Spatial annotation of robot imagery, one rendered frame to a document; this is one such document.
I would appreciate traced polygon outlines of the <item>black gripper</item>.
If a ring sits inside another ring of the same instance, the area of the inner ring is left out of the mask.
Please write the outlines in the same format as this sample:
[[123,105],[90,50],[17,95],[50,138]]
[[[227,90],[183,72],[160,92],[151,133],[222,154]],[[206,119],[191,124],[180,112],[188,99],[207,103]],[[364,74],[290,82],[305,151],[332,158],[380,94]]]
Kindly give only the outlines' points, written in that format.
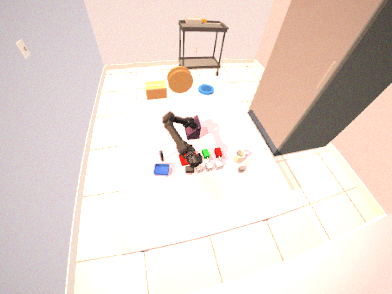
[[[189,159],[186,159],[186,162],[189,163]],[[186,173],[194,173],[194,168],[192,168],[192,167],[190,166],[190,163],[189,163],[189,166],[185,166],[185,172],[186,172]]]

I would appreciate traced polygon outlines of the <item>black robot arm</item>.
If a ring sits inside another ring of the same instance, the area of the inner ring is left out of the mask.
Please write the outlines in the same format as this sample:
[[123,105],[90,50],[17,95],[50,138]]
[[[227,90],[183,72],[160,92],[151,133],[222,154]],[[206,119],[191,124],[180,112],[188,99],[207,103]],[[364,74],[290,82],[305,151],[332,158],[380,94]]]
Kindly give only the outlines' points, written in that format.
[[[173,126],[174,123],[179,123],[182,124],[185,128],[188,126],[191,127],[192,131],[198,127],[197,122],[194,122],[194,119],[192,117],[179,117],[175,116],[173,112],[168,111],[163,117],[162,117],[162,123],[164,124],[164,127],[168,130],[170,133],[171,137],[176,143],[176,148],[179,152],[179,154],[186,160],[189,159],[190,166],[192,168],[198,167],[199,164],[203,162],[203,158],[201,156],[201,153],[198,153],[195,155],[195,149],[192,146],[192,144],[188,144],[186,141],[184,141],[175,127]],[[184,154],[186,154],[184,156]]]

